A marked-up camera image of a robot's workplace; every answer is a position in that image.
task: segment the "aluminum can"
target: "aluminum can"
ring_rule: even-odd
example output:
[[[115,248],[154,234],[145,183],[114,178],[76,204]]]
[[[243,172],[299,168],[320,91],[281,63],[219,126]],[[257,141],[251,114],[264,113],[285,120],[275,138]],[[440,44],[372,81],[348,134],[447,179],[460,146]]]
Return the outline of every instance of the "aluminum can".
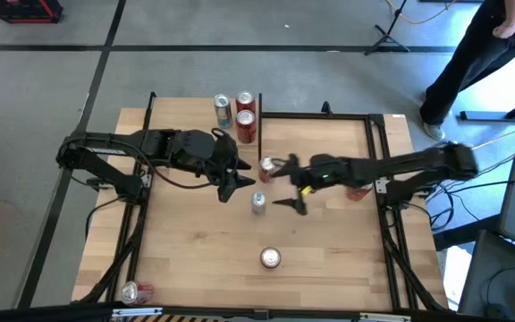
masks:
[[[274,269],[282,262],[282,253],[273,247],[267,247],[261,251],[259,259],[265,268]]]
[[[256,116],[251,111],[240,111],[236,117],[236,131],[241,143],[251,143],[256,138]]]
[[[154,286],[134,281],[127,282],[121,290],[121,300],[126,305],[144,304],[154,296]]]
[[[256,113],[256,97],[247,91],[241,91],[238,96],[236,96],[236,108],[238,113],[243,110],[251,111],[251,113]]]
[[[274,178],[272,178],[272,174],[275,172],[274,161],[271,157],[263,157],[261,161],[259,161],[259,170],[257,176],[259,180],[263,183],[273,183]]]
[[[260,215],[266,212],[266,195],[263,191],[251,195],[251,212]]]
[[[227,129],[232,126],[232,108],[230,107],[230,98],[224,94],[218,94],[214,97],[215,115],[218,119],[218,126]]]
[[[365,198],[371,190],[373,190],[373,183],[366,184],[360,188],[345,187],[345,196],[349,200],[360,201]]]

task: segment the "concrete floor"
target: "concrete floor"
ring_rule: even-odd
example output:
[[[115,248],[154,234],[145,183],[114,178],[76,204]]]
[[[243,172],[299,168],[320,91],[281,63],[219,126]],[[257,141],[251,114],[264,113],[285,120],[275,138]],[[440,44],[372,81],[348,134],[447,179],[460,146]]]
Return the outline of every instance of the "concrete floor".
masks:
[[[0,21],[0,44],[104,44],[116,0],[62,1],[66,17],[57,25],[8,25]],[[115,44],[299,44],[368,46],[378,39],[373,25],[392,19],[385,1],[295,2],[219,0],[129,1]],[[421,20],[443,4],[409,0],[406,15]],[[455,46],[477,4],[457,4],[427,24],[400,21],[393,33],[412,46]],[[0,309],[10,308],[41,226],[58,174],[54,161],[84,105],[99,53],[0,52],[0,199],[21,216],[1,227],[11,257],[0,259]],[[448,54],[287,52],[149,52],[110,54],[90,131],[113,131],[121,107],[144,107],[159,97],[210,97],[241,89],[264,93],[269,111],[317,111],[324,100],[339,112],[406,114],[415,149],[434,144],[420,129],[417,110],[423,90],[450,60]],[[508,110],[515,106],[515,60],[463,92],[446,122],[448,139],[478,144],[514,125],[462,123],[464,109]],[[507,157],[515,135],[481,148],[481,168]],[[475,181],[504,180],[510,165]],[[499,211],[503,186],[461,194],[477,216]],[[84,246],[84,220],[96,193],[72,184],[41,276],[34,305],[67,303]],[[431,202],[431,213],[446,206]],[[474,220],[461,205],[450,226]]]

